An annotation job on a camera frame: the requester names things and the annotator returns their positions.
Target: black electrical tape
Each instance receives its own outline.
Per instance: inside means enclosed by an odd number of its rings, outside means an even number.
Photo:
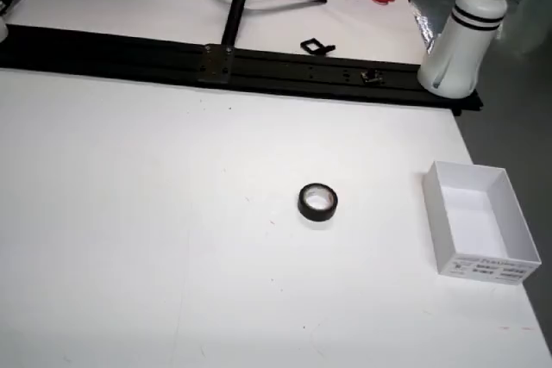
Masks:
[[[309,198],[319,196],[324,200],[324,206],[310,204]],[[312,221],[327,221],[331,219],[337,209],[337,194],[325,184],[307,184],[299,192],[298,207],[301,214]]]

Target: roll of tape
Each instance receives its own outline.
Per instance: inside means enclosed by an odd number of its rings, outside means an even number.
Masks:
[[[298,208],[311,221],[327,221],[337,209],[337,194],[326,184],[307,184],[299,192]]]

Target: open box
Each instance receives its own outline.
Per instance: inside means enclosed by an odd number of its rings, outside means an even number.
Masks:
[[[442,275],[519,284],[541,264],[504,169],[436,161],[423,193]]]

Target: white tabletop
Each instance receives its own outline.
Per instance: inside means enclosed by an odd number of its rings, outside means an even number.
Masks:
[[[125,34],[189,43],[218,43],[231,0],[23,0],[10,22]],[[248,0],[236,46],[304,53],[316,37],[335,44],[331,56],[419,63],[422,36],[406,0]]]
[[[25,0],[11,21],[204,43],[223,29],[211,2]],[[251,12],[238,47],[315,35],[335,56],[417,62],[409,13]],[[471,162],[448,111],[15,71],[0,85],[0,366],[552,365],[523,286],[436,273],[421,176]],[[331,221],[298,213],[310,182],[336,190]]]

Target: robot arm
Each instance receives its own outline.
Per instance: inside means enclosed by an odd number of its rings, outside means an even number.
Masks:
[[[507,9],[506,0],[456,0],[444,30],[420,66],[420,84],[441,97],[470,95]]]

